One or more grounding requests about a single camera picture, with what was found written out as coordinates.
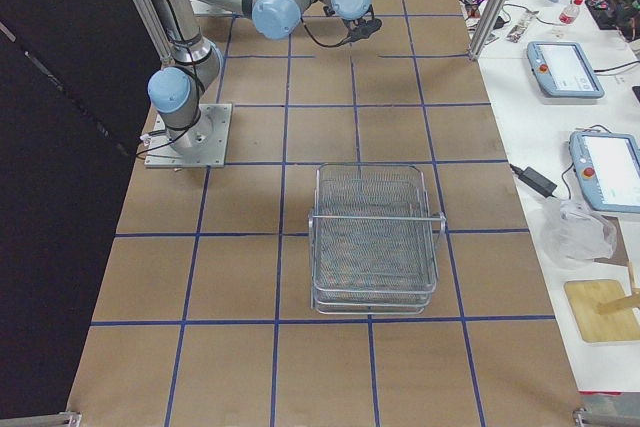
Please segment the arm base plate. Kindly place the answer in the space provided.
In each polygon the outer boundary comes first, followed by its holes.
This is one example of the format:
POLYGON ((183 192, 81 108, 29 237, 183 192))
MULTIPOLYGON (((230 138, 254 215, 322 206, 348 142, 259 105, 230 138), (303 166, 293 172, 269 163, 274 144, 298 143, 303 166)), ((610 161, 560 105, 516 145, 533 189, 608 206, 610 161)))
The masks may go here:
POLYGON ((147 168, 220 168, 225 165, 233 105, 201 103, 199 108, 199 121, 182 137, 177 131, 172 131, 168 137, 161 115, 156 115, 153 130, 160 133, 150 138, 149 152, 144 154, 147 168))

